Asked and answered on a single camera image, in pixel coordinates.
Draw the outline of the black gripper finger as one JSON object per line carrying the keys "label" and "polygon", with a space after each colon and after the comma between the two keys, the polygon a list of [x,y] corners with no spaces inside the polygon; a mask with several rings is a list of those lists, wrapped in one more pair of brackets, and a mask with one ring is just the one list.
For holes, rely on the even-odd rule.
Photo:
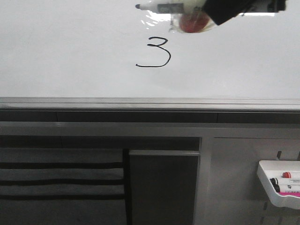
{"label": "black gripper finger", "polygon": [[203,11],[216,25],[221,25],[248,9],[254,0],[207,0]]}

